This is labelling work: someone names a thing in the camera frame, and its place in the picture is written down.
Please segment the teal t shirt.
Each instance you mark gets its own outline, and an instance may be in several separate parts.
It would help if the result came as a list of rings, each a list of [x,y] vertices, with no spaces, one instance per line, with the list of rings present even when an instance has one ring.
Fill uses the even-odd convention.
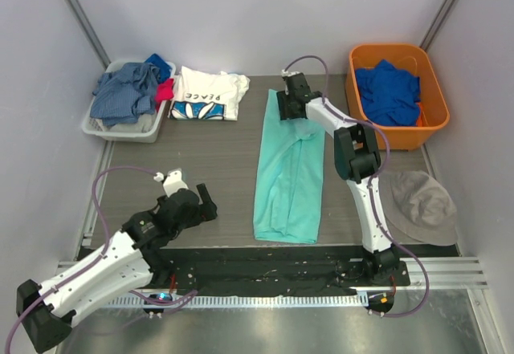
[[[306,119],[281,120],[278,92],[268,92],[257,168],[254,237],[317,242],[324,184],[325,130]]]

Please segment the white printed t shirt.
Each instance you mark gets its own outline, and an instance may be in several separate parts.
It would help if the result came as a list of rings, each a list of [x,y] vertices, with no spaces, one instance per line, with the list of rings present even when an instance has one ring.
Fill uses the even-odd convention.
[[[196,71],[182,66],[173,87],[168,117],[175,120],[236,121],[250,87],[245,75]]]

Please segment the white laundry basket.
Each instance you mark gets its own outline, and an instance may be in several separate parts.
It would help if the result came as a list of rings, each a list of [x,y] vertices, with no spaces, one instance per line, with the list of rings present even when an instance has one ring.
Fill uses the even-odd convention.
[[[117,60],[108,65],[106,72],[117,71],[125,63],[145,63],[145,61],[144,62],[136,62],[136,61]],[[167,62],[167,63],[173,68],[172,75],[170,76],[170,78],[173,78],[175,80],[176,66],[171,62]],[[164,118],[166,102],[163,102],[160,105],[156,106],[156,112],[154,114],[156,114],[157,117],[155,119],[152,129],[146,133],[110,132],[109,131],[110,127],[104,126],[102,123],[102,120],[92,119],[89,116],[92,102],[90,104],[88,112],[86,113],[83,123],[82,123],[82,129],[83,129],[84,133],[86,133],[88,135],[92,135],[92,136],[98,136],[104,140],[109,140],[109,141],[126,141],[126,142],[139,142],[139,143],[153,143],[156,141],[162,119]]]

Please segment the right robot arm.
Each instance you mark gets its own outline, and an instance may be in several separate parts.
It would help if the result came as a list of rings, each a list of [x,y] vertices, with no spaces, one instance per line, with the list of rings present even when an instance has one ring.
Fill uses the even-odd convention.
[[[350,188],[361,224],[361,276],[371,285],[382,285],[400,267],[400,258],[381,204],[381,156],[375,131],[314,92],[303,73],[283,71],[281,76],[285,89],[278,93],[279,117],[316,122],[332,137],[335,169]]]

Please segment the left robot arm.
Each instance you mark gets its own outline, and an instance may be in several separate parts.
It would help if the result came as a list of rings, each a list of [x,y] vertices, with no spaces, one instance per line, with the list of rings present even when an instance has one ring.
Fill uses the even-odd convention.
[[[86,316],[126,292],[161,289],[175,273],[162,251],[185,229],[217,217],[207,187],[180,185],[152,210],[134,214],[102,247],[68,270],[16,291],[16,314],[34,350],[44,353],[63,342]]]

